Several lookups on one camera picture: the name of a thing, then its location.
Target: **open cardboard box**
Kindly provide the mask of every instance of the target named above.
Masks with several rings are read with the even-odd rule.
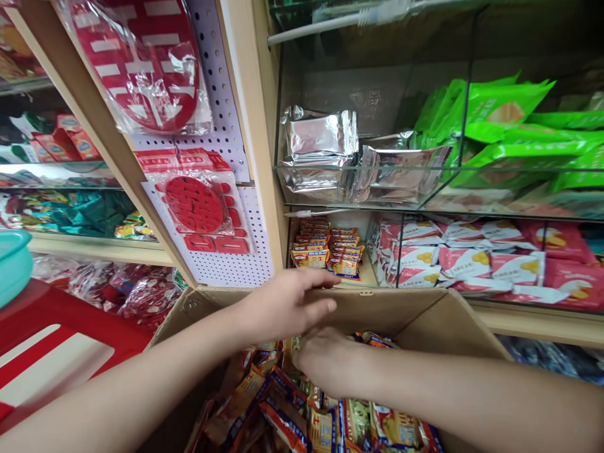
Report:
[[[214,311],[236,303],[250,292],[211,287],[188,290],[155,334],[151,346]],[[326,296],[336,299],[338,309],[325,319],[325,323],[345,333],[372,330],[394,338],[404,349],[511,360],[457,291],[437,288],[319,289],[310,293],[311,299]],[[220,385],[220,381],[221,369],[217,369],[181,402],[140,451],[182,452],[203,400]],[[477,451],[444,431],[440,431],[440,439],[447,453]]]

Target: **pegboard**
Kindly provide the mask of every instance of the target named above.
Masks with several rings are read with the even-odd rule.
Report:
[[[148,182],[142,184],[197,283],[210,286],[254,288],[272,277],[274,269],[269,239],[262,225],[262,215],[260,215],[255,187],[238,187],[237,190],[256,251],[250,255],[235,255],[192,252],[187,249],[181,235],[176,232],[172,217],[160,196]]]
[[[137,150],[203,147],[219,152],[231,166],[237,182],[249,182],[250,171],[243,149],[239,117],[235,107],[227,58],[220,33],[215,0],[187,0],[191,21],[197,36],[199,57],[208,98],[212,109],[214,130],[200,136],[131,134]]]

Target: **stacked snack boxes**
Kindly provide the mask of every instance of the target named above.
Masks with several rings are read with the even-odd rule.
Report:
[[[401,225],[377,215],[374,224],[371,259],[381,286],[442,286],[499,301],[604,310],[604,269],[575,223],[406,216]]]
[[[372,332],[354,340],[397,348]],[[187,453],[442,452],[427,423],[369,401],[330,398],[292,365],[299,337],[243,349],[206,400]]]

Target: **wooden shelf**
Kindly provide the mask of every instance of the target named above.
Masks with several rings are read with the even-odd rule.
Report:
[[[604,315],[467,301],[493,333],[604,349]]]
[[[117,262],[174,266],[157,242],[69,236],[56,233],[32,233],[31,252],[53,255],[82,255]]]

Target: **cardboard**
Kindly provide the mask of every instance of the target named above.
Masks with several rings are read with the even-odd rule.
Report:
[[[222,307],[244,298],[251,290],[199,288],[176,303],[150,346],[171,337]],[[338,309],[325,319],[345,333],[372,330],[392,337],[404,349],[440,354],[511,360],[507,351],[456,291],[449,289],[318,289],[311,300],[333,297]],[[169,415],[139,451],[182,451],[195,416],[206,396],[221,382],[215,370]],[[447,453],[476,452],[453,435],[440,431]]]

